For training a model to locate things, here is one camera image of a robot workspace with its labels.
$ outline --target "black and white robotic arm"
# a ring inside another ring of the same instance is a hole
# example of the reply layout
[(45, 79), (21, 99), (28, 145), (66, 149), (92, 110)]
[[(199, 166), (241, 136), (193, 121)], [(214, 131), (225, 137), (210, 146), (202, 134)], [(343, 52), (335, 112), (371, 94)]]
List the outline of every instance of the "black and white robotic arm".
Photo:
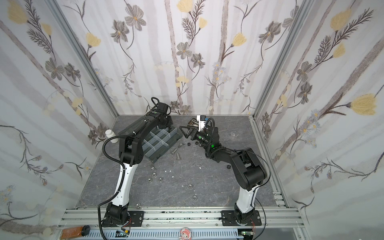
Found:
[[(128, 135), (116, 136), (108, 139), (103, 145), (103, 153), (109, 159), (118, 162), (120, 174), (115, 194), (105, 202), (99, 204), (98, 212), (100, 217), (100, 206), (109, 203), (104, 219), (100, 220), (101, 227), (113, 227), (124, 225), (130, 219), (127, 210), (129, 203), (129, 190), (131, 188), (134, 172), (137, 165), (142, 161), (144, 152), (142, 142), (149, 132), (156, 126), (165, 129), (173, 124), (169, 116), (167, 104), (159, 102), (145, 115), (145, 119), (137, 130)], [(220, 144), (218, 128), (212, 118), (198, 115), (193, 118), (188, 126), (180, 126), (183, 135), (191, 140), (197, 140), (205, 149), (205, 156), (217, 162), (224, 161), (232, 165), (237, 182), (240, 185), (239, 198), (235, 204), (234, 221), (239, 225), (250, 222), (255, 207), (255, 198), (258, 187), (267, 178), (265, 168), (260, 163), (256, 154), (249, 147), (242, 150), (231, 150)], [(105, 152), (105, 145), (113, 138), (120, 138), (119, 160), (110, 157)]]

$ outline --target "black mounting plate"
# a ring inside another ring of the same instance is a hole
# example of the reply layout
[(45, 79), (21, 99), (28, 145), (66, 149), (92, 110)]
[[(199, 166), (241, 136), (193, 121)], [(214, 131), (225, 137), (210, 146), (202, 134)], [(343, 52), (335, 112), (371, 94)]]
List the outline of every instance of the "black mounting plate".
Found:
[(144, 211), (128, 211), (131, 215), (131, 227), (141, 227), (144, 219)]
[[(223, 226), (240, 226), (235, 220), (235, 211), (221, 211), (221, 218)], [(262, 225), (259, 211), (253, 210), (253, 215), (251, 219), (255, 226)], [(245, 226), (252, 226), (252, 221), (247, 223)]]

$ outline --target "gray marble tabletop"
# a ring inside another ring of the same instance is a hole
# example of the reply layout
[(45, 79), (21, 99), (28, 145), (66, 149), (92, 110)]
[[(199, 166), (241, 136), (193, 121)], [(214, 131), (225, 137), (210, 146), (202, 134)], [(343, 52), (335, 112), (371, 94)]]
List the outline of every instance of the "gray marble tabletop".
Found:
[[(118, 133), (140, 116), (119, 116), (113, 131)], [(193, 116), (172, 116), (174, 126), (186, 126)], [(214, 116), (218, 127), (220, 143), (232, 149), (251, 147), (260, 154), (247, 116)], [(236, 131), (238, 137), (230, 140), (230, 133)], [(189, 139), (182, 137), (176, 143), (185, 143), (176, 155), (166, 152), (154, 164), (147, 158), (138, 165), (132, 182), (129, 205), (140, 203), (142, 207), (231, 207), (238, 198), (239, 185), (227, 163), (217, 163), (205, 158), (204, 149)], [(118, 158), (118, 144), (108, 143), (106, 151)], [(156, 168), (152, 177), (151, 167)], [(77, 207), (95, 207), (114, 194), (120, 165), (107, 159), (103, 154), (88, 179)], [(257, 199), (263, 206), (276, 206), (270, 183), (259, 188)]]

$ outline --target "floral wallpaper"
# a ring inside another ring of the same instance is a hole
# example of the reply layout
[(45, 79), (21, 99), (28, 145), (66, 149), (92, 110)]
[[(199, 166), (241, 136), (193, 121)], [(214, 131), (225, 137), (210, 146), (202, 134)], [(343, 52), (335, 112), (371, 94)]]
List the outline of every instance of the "floral wallpaper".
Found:
[(119, 114), (253, 114), (297, 0), (58, 0)]
[(381, 239), (384, 4), (315, 1), (257, 123), (311, 239)]
[(50, 239), (115, 118), (44, 1), (0, 6), (0, 235)]

